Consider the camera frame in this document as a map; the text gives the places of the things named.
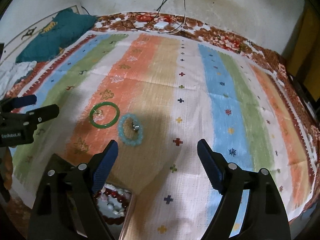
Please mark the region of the left hand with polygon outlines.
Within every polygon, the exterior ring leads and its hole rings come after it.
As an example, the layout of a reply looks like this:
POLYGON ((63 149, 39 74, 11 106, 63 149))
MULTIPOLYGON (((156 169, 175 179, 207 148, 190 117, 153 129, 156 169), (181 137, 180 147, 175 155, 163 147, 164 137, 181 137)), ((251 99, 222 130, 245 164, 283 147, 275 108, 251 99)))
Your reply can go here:
POLYGON ((13 164, 10 148, 1 147, 1 176, 4 180, 4 187, 10 190, 12 187, 13 164))

